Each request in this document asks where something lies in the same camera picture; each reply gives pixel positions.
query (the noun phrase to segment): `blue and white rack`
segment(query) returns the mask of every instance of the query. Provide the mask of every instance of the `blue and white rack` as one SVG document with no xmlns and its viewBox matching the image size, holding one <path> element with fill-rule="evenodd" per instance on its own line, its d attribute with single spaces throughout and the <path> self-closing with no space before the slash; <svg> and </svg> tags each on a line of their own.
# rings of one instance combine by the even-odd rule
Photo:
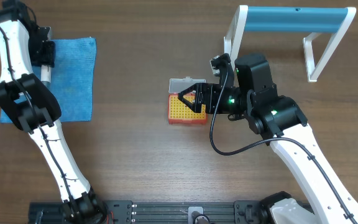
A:
<svg viewBox="0 0 358 224">
<path fill-rule="evenodd" d="M 224 52 L 233 61 L 238 56 L 244 32 L 310 32 L 303 39 L 309 82 L 316 82 L 356 14 L 354 7 L 254 7 L 239 6 L 224 37 Z M 322 33 L 332 34 L 315 66 L 312 40 Z"/>
</svg>

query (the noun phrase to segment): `wooden table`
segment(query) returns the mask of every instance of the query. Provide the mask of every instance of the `wooden table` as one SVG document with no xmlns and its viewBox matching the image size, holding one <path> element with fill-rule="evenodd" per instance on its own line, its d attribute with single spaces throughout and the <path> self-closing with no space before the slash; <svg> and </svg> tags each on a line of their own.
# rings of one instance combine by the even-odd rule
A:
<svg viewBox="0 0 358 224">
<path fill-rule="evenodd" d="M 64 123 L 82 173 L 104 200 L 233 202 L 281 190 L 305 199 L 285 164 L 259 146 L 224 157 L 209 144 L 209 125 L 169 125 L 170 78 L 212 76 L 208 61 L 239 4 L 357 8 L 356 18 L 317 83 L 308 83 L 306 34 L 248 33 L 239 55 L 262 52 L 278 92 L 308 117 L 328 161 L 358 201 L 358 1 L 25 1 L 55 39 L 94 37 L 91 122 Z M 321 55 L 328 36 L 314 42 Z M 215 143 L 225 151 L 259 140 L 247 121 L 218 116 Z M 27 221 L 29 202 L 58 202 L 43 155 L 11 124 L 0 124 L 0 223 Z"/>
</svg>

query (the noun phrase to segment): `clear plastic lid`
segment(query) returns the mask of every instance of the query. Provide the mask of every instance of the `clear plastic lid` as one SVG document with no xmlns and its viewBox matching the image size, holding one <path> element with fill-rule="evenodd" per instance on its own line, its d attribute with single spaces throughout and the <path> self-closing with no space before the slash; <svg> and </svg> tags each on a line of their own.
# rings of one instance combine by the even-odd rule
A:
<svg viewBox="0 0 358 224">
<path fill-rule="evenodd" d="M 169 94 L 172 93 L 180 93 L 183 90 L 186 90 L 187 88 L 191 87 L 195 83 L 206 83 L 205 79 L 200 78 L 171 78 L 169 79 Z"/>
</svg>

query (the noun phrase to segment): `blue bar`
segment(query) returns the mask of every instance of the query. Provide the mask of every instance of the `blue bar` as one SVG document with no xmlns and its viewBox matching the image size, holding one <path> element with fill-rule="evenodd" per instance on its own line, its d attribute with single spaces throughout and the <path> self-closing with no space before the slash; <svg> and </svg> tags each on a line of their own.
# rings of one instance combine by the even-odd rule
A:
<svg viewBox="0 0 358 224">
<path fill-rule="evenodd" d="M 247 32 L 336 33 L 347 8 L 248 7 Z"/>
</svg>

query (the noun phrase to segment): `blue towel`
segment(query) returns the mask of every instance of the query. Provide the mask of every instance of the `blue towel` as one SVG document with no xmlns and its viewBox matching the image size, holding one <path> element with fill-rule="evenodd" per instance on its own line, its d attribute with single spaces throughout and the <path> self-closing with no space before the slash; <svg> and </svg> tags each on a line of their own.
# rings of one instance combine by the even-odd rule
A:
<svg viewBox="0 0 358 224">
<path fill-rule="evenodd" d="M 52 69 L 50 91 L 55 95 L 62 109 L 60 121 L 90 121 L 96 40 L 82 38 L 53 41 L 56 45 L 56 57 L 55 68 Z M 40 78 L 41 68 L 33 67 L 32 69 Z M 2 111 L 0 122 L 11 123 L 12 121 Z"/>
</svg>

